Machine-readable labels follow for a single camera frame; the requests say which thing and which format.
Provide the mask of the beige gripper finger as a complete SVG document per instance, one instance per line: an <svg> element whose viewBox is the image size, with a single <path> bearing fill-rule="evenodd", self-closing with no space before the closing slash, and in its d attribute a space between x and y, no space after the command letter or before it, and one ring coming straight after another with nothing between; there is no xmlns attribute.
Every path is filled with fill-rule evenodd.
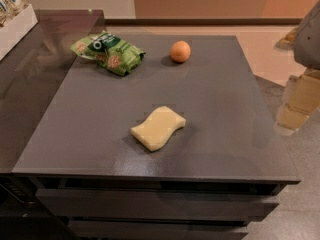
<svg viewBox="0 0 320 240"><path fill-rule="evenodd" d="M307 68L297 76L290 76L276 114L274 129L283 136L298 131L320 107L320 71Z"/></svg>

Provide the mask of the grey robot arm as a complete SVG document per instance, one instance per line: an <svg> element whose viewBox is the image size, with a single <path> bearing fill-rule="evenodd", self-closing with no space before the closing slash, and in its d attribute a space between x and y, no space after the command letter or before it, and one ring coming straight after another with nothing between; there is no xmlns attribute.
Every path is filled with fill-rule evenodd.
<svg viewBox="0 0 320 240"><path fill-rule="evenodd" d="M320 1L278 45L291 46L294 60L306 68L289 77L276 115L274 129L290 136L320 107Z"/></svg>

